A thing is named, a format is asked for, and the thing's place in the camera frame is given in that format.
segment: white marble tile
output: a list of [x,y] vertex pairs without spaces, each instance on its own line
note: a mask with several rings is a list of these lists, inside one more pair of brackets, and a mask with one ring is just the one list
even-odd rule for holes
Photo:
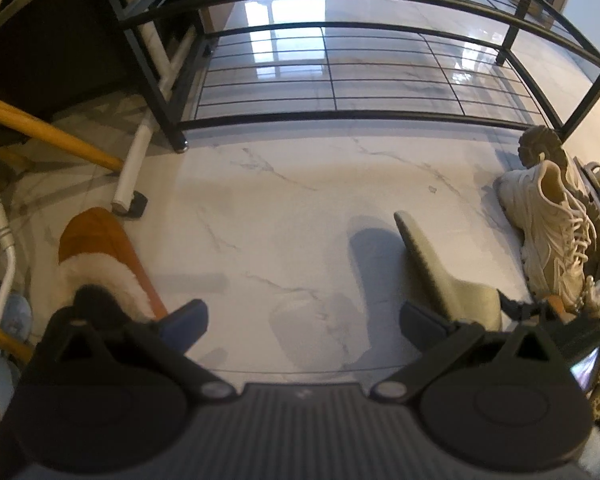
[[515,106],[462,101],[462,109],[467,115],[472,116],[490,117],[523,124],[545,124],[544,118],[539,112]]
[[[258,2],[267,6],[267,16],[273,1]],[[443,27],[495,43],[506,32],[500,23],[424,4],[323,1],[322,20]],[[321,5],[293,2],[314,10]],[[237,4],[228,27],[247,24],[245,6]],[[453,97],[448,79],[466,113],[525,120],[512,117],[515,110],[493,106],[509,104],[504,92],[489,92],[488,101],[480,89],[525,92],[520,83],[507,81],[510,69],[493,67],[491,52],[480,48],[474,56],[475,45],[431,40],[441,72],[418,36],[398,40],[404,35],[357,31],[380,36],[373,39],[375,53],[365,55],[354,49],[366,48],[367,40],[343,40],[337,35],[350,31],[333,32],[325,41],[334,50],[333,58],[329,52],[331,75],[342,109],[460,113],[455,102],[440,107],[432,99]],[[256,69],[265,67],[254,66],[251,43],[237,44],[250,39],[241,35],[221,41],[219,48],[245,60],[224,58],[215,65],[223,70],[207,73],[206,83],[216,89],[208,89],[202,104],[245,97],[253,103],[205,106],[198,117],[333,107],[320,59],[288,60],[286,66],[303,68],[275,72],[274,82],[255,91],[254,83],[266,80]],[[400,49],[413,52],[389,52]],[[586,78],[560,49],[520,33],[516,53],[561,114],[586,92]],[[236,68],[239,64],[229,59],[250,66]],[[385,64],[368,63],[374,59]],[[435,69],[408,65],[417,60]],[[289,78],[300,81],[293,90],[280,83]],[[379,81],[351,81],[372,78]],[[240,84],[227,89],[231,82]],[[293,98],[296,91],[309,99],[261,100]],[[415,98],[409,101],[418,107],[405,108],[399,96]],[[530,105],[528,98],[520,100]],[[106,98],[72,110],[59,123],[123,155],[141,115],[142,100]],[[427,300],[392,218],[399,209],[416,217],[455,276],[528,299],[520,240],[492,188],[497,176],[520,166],[518,132],[459,124],[324,121],[195,130],[188,136],[191,148],[183,155],[150,147],[137,184],[149,198],[147,209],[139,221],[123,224],[168,309],[192,298],[207,302],[208,333],[188,355],[238,388],[250,381],[352,380],[368,388],[417,358],[400,334],[397,316],[405,300]],[[163,142],[160,135],[156,139]],[[600,102],[567,146],[584,161],[600,161]],[[48,171],[17,183],[11,218],[19,283],[36,312],[45,313],[62,229],[85,208],[108,207],[116,179],[48,150],[38,156],[46,161],[40,168]]]

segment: black metal shoe rack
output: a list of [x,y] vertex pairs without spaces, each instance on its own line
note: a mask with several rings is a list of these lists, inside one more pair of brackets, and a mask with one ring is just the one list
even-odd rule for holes
[[[534,78],[513,54],[512,46],[517,34],[520,30],[524,30],[534,34],[538,38],[563,47],[600,69],[600,52],[569,20],[556,11],[546,0],[405,0],[462,10],[505,23],[508,25],[508,29],[501,44],[476,40],[475,38],[451,34],[442,30],[430,30],[428,28],[393,25],[389,23],[294,22],[231,28],[228,30],[205,30],[203,20],[200,17],[201,10],[221,4],[248,2],[251,0],[177,0],[166,3],[165,0],[134,0],[126,7],[120,0],[94,1],[100,7],[103,16],[114,21],[116,30],[119,31],[116,39],[122,57],[128,63],[129,70],[135,77],[136,83],[148,106],[151,108],[157,123],[166,134],[173,149],[177,152],[183,152],[187,149],[187,137],[184,134],[186,130],[232,124],[326,119],[444,121],[515,130],[525,130],[533,124],[548,123],[558,131],[560,138],[564,141],[575,131],[583,118],[586,117],[600,98],[599,74],[571,116],[563,122]],[[541,7],[541,19],[536,19],[530,14],[531,6]],[[152,64],[141,47],[138,26],[153,20],[183,13],[191,16],[192,24],[196,27],[197,36],[176,80],[171,98],[167,101],[158,88],[158,80]],[[320,60],[319,63],[323,68],[326,68],[324,77],[326,84],[331,88],[331,92],[318,98],[314,94],[305,98],[308,106],[311,107],[309,109],[298,110],[298,101],[301,101],[303,97],[285,98],[283,96],[284,92],[280,95],[276,95],[275,92],[274,97],[271,99],[250,100],[248,98],[250,92],[246,91],[241,93],[245,94],[247,98],[238,101],[213,102],[209,99],[200,101],[205,91],[207,94],[209,94],[210,90],[215,94],[222,94],[222,86],[227,88],[241,84],[250,84],[239,80],[224,81],[220,84],[213,84],[210,81],[210,76],[213,79],[212,75],[216,70],[234,70],[236,71],[233,72],[234,74],[239,73],[239,70],[247,68],[253,70],[253,63],[249,64],[248,67],[240,62],[226,65],[225,62],[228,58],[236,57],[238,59],[240,57],[239,55],[224,54],[227,47],[246,43],[246,41],[241,40],[248,38],[249,34],[253,32],[300,28],[320,28],[325,39],[370,38],[368,40],[368,47],[364,48],[367,53],[374,50],[374,38],[381,40],[385,38],[391,38],[392,40],[403,39],[403,43],[397,41],[396,48],[391,50],[392,58],[397,57],[398,59],[398,65],[405,66],[404,63],[401,64],[399,61],[401,53],[422,52],[423,50],[431,54],[427,59],[434,61],[431,66],[419,66],[419,68],[431,69],[433,75],[430,81],[423,81],[419,77],[417,80],[409,80],[407,78],[404,82],[419,81],[427,84],[439,84],[445,87],[445,91],[440,92],[440,97],[434,96],[432,98],[419,98],[414,95],[391,95],[386,98],[376,96],[369,101],[370,105],[368,108],[360,109],[359,105],[352,105],[350,96],[342,94],[338,88],[342,88],[342,85],[351,88],[352,85],[350,83],[353,81],[364,83],[366,80],[377,80],[376,77],[372,75],[371,78],[365,78],[361,75],[360,78],[356,78],[355,80],[338,78],[338,63],[330,63],[330,50],[327,48],[324,59]],[[494,54],[496,54],[493,57],[493,71],[487,76],[480,74],[480,81],[482,84],[485,81],[488,82],[488,91],[502,92],[514,103],[519,104],[519,106],[499,105],[493,102],[481,102],[471,99],[463,100],[459,98],[456,92],[458,87],[449,79],[448,71],[444,66],[445,56],[448,56],[448,54],[445,54],[444,47],[445,45],[449,46],[452,42],[464,42],[465,44],[472,44],[477,48],[493,49]],[[214,60],[218,61],[221,58],[224,59],[223,63],[219,64],[220,68],[210,68],[210,64]],[[312,64],[318,63],[314,60],[309,62]],[[368,59],[361,60],[358,63],[361,66],[365,65],[367,68],[369,65],[373,65],[372,62],[368,62]],[[392,63],[382,62],[379,64],[382,64],[385,69],[383,71],[384,75],[379,77],[385,79],[391,78]],[[284,65],[284,62],[276,60],[269,66],[274,67],[274,70],[278,70],[275,67],[280,67],[281,65]],[[195,114],[193,118],[187,116],[183,119],[184,110],[196,74],[204,74],[204,77],[200,77],[201,87],[198,91]],[[266,80],[263,80],[256,84],[267,83]],[[294,84],[298,83],[298,81],[288,78],[284,83]],[[357,95],[356,99],[359,101],[360,99],[365,99],[365,96]],[[285,106],[287,100],[293,101],[294,106],[291,108]],[[410,109],[410,105],[417,103],[418,100],[433,100],[436,101],[436,106],[433,107],[433,110]],[[532,102],[533,106],[525,105],[528,102]],[[212,110],[214,107],[227,104],[238,105],[238,109],[243,109],[246,112],[232,115],[213,114]],[[512,120],[502,118],[503,113],[499,113],[499,116],[490,116],[488,109],[493,106],[506,108],[506,115],[511,115]],[[262,112],[263,108],[270,109],[270,111]]]

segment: white cable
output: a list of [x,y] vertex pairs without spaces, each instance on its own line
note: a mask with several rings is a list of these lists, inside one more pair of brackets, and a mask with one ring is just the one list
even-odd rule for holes
[[7,303],[7,298],[11,293],[11,286],[13,285],[13,279],[16,275],[16,251],[15,241],[11,228],[9,227],[9,221],[7,220],[7,214],[4,211],[2,205],[2,199],[0,198],[0,246],[7,256],[7,271],[2,279],[0,285],[0,322],[4,314],[4,306]]
[[[191,48],[195,37],[196,31],[191,27],[182,38],[182,41],[180,41],[180,45],[171,61],[169,71],[160,79],[158,86],[166,99],[168,99],[171,94],[171,87],[173,87],[173,83],[180,73],[180,69],[184,64],[184,60],[189,53],[189,49]],[[157,130],[157,125],[154,120],[154,115],[151,113],[151,110],[147,110],[144,117],[142,117],[142,121],[134,135],[134,140],[131,143],[131,147],[126,154],[125,165],[120,172],[116,193],[111,201],[111,207],[113,211],[117,213],[127,213],[131,207],[131,200],[134,195],[138,174],[142,167],[142,161],[146,156],[146,150],[149,147],[149,142],[151,142],[151,137],[155,130]]]

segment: white sneaker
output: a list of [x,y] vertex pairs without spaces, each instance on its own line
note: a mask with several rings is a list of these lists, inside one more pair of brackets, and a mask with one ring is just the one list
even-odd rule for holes
[[[596,228],[600,249],[600,201],[591,185],[587,185],[589,180],[585,176],[587,171],[578,168],[576,162],[562,147],[560,137],[555,130],[547,126],[529,128],[520,137],[518,156],[525,168],[532,168],[543,160],[550,160],[558,165],[564,186],[586,208],[587,216]],[[596,254],[595,260],[599,259],[600,254]]]
[[567,310],[573,308],[596,231],[585,207],[564,187],[560,168],[545,160],[529,170],[507,171],[494,188],[511,224],[524,231],[529,290],[536,300],[557,294]]

